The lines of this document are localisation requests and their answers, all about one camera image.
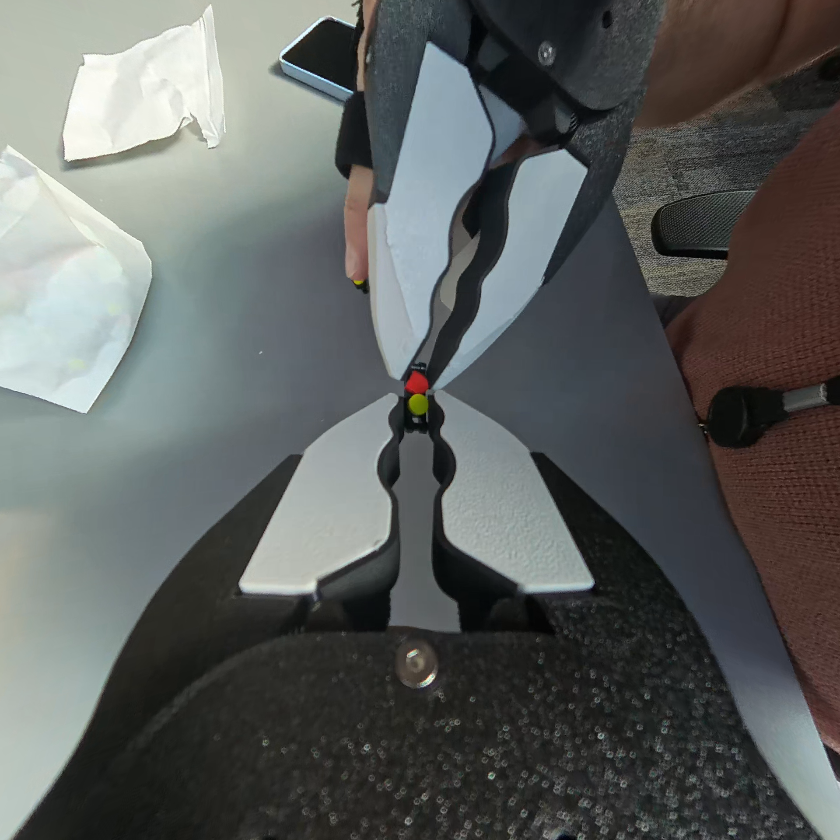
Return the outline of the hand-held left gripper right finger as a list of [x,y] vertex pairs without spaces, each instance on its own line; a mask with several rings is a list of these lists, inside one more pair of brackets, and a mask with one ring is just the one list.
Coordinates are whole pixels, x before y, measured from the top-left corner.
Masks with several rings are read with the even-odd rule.
[[529,448],[444,391],[429,408],[434,445],[434,578],[463,632],[547,625],[539,596],[579,596],[595,580]]

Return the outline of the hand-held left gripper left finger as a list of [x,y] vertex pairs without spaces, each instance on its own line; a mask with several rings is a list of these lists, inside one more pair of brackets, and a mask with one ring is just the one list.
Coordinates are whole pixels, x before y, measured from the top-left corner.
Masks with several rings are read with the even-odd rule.
[[244,595],[342,607],[358,630],[391,617],[400,569],[403,400],[386,394],[303,452],[238,582]]

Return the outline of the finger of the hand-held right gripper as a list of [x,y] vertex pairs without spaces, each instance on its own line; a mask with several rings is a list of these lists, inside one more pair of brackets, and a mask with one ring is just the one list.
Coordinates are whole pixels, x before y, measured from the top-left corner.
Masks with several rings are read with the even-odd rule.
[[471,366],[536,295],[586,173],[567,150],[552,150],[488,174],[478,246],[427,366],[433,390]]
[[494,140],[468,69],[427,43],[391,192],[367,217],[371,315],[394,380],[427,339],[456,211],[485,173]]

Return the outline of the person's right hand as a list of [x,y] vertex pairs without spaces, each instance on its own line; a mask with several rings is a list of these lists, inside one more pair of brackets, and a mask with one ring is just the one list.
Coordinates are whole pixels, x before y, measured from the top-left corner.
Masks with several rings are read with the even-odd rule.
[[367,219],[372,191],[373,171],[362,165],[352,165],[343,208],[344,267],[350,280],[369,276]]

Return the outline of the grey mesh chair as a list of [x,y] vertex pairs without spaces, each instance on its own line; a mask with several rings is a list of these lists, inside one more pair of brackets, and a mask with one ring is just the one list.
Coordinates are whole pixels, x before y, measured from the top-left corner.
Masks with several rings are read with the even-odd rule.
[[710,192],[661,206],[651,222],[651,238],[662,256],[728,259],[732,230],[755,190]]

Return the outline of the light blue phone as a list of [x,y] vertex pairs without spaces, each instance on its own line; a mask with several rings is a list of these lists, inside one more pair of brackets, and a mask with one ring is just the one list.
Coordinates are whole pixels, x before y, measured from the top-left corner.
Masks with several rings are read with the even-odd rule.
[[321,17],[281,51],[277,70],[297,84],[344,104],[354,92],[354,39],[354,25],[336,17]]

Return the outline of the black knob grey stem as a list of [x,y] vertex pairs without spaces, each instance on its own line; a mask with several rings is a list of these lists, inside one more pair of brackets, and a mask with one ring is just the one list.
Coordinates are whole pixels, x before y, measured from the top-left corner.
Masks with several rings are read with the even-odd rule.
[[790,391],[735,385],[720,389],[712,397],[700,427],[719,447],[747,448],[797,413],[838,405],[838,375]]

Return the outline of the flat white paper bag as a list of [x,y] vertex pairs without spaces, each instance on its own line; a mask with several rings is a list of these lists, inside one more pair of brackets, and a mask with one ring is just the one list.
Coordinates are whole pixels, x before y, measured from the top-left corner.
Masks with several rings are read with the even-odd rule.
[[172,137],[196,121],[208,148],[226,131],[214,11],[112,55],[84,55],[62,132],[68,162]]

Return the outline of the crumpled white paper bag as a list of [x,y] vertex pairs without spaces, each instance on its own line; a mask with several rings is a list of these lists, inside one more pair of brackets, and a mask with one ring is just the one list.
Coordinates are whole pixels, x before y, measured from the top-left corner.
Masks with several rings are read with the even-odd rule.
[[3,388],[88,413],[131,344],[151,279],[138,239],[3,150]]

